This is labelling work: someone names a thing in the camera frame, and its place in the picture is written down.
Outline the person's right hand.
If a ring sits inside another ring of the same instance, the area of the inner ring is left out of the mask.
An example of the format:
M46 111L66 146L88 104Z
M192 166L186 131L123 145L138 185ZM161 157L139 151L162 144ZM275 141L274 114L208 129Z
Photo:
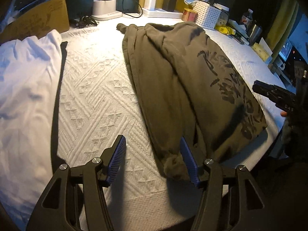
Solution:
M285 112L285 111L281 111L281 112L280 112L280 115L281 115L282 117L287 117L288 114L287 114L287 112Z

